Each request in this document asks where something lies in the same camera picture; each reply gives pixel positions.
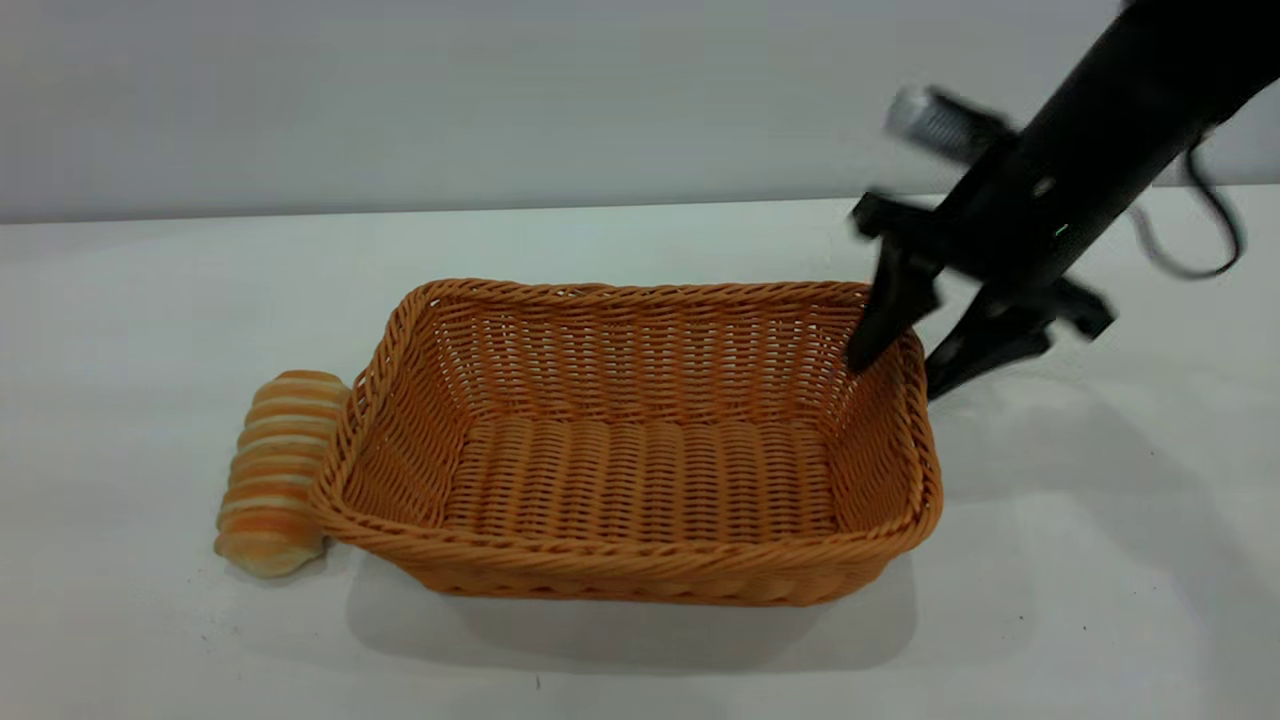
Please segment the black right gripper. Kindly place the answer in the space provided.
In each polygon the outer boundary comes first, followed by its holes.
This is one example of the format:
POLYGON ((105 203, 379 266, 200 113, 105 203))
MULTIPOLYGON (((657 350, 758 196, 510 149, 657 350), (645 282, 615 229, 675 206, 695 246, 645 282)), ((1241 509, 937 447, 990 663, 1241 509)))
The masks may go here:
POLYGON ((859 234, 879 241, 861 319, 845 347, 861 374, 940 306, 936 278, 955 270, 983 290, 925 361, 934 401, 987 373, 1043 355, 1065 320, 1089 340, 1114 313, 1068 269, 1117 215, 1117 150, 1100 129, 901 129, 905 143, 964 168, 933 209, 870 191, 859 234))

